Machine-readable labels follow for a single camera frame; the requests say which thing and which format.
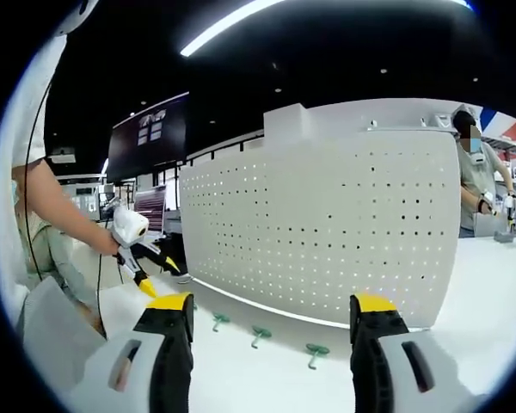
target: pegboard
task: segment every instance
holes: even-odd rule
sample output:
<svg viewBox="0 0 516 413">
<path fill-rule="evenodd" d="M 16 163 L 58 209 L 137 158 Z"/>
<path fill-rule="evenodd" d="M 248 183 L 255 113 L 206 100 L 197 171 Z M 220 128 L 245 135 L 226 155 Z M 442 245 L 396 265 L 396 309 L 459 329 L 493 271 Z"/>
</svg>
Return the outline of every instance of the pegboard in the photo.
<svg viewBox="0 0 516 413">
<path fill-rule="evenodd" d="M 448 133 L 378 131 L 259 148 L 181 172 L 189 273 L 226 292 L 348 324 L 352 293 L 433 324 L 459 227 Z"/>
</svg>

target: white table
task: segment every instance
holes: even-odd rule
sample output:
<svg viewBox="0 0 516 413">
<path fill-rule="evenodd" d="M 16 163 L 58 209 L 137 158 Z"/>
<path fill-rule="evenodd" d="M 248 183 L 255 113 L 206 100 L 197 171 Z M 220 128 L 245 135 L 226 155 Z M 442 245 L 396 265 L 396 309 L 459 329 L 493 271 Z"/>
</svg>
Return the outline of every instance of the white table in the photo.
<svg viewBox="0 0 516 413">
<path fill-rule="evenodd" d="M 283 317 L 229 299 L 197 283 L 178 286 L 153 277 L 160 294 L 193 291 L 195 368 L 191 411 L 272 413 L 352 411 L 351 354 L 347 330 Z M 148 299 L 133 283 L 101 292 L 110 336 L 130 330 Z M 212 332 L 212 311 L 231 317 Z M 273 332 L 252 349 L 250 326 Z M 516 240 L 459 239 L 453 275 L 432 334 L 455 359 L 458 378 L 473 394 L 491 392 L 516 357 Z M 327 346 L 331 354 L 308 369 L 304 345 Z"/>
</svg>

